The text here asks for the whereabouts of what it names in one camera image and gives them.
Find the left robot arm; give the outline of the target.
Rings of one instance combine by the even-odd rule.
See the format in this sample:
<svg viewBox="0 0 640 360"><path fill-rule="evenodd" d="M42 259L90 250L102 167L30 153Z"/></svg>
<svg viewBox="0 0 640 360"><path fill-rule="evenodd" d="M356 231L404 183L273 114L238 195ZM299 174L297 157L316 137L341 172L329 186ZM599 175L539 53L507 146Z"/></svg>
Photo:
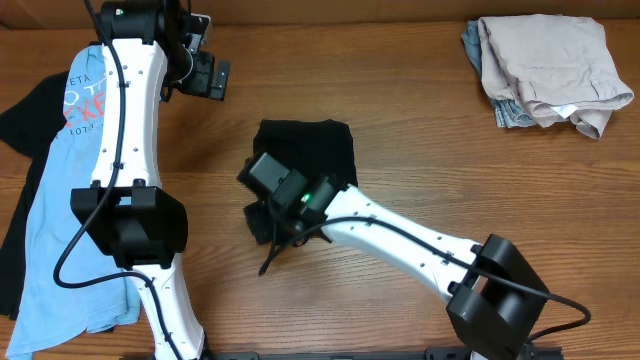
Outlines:
<svg viewBox="0 0 640 360"><path fill-rule="evenodd" d="M128 278L154 337L155 359L209 359L204 328L191 305L182 254L184 205L165 192L158 167L158 113L174 91L224 99L230 72L202 50L211 19L179 0L106 1L90 15L106 70L99 155L86 188L71 193L81 224L117 272L94 284Z"/></svg>

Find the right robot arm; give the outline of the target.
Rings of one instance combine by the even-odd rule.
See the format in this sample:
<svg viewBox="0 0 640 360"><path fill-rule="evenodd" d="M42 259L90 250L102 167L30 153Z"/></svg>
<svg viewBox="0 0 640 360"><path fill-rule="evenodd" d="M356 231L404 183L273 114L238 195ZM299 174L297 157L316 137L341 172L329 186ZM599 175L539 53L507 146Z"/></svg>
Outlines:
<svg viewBox="0 0 640 360"><path fill-rule="evenodd" d="M429 229L377 204L336 175L309 177L266 152L238 175L290 233L288 247L314 235L359 249L417 279L446 305L472 359L534 359L530 332L548 289L516 246Z"/></svg>

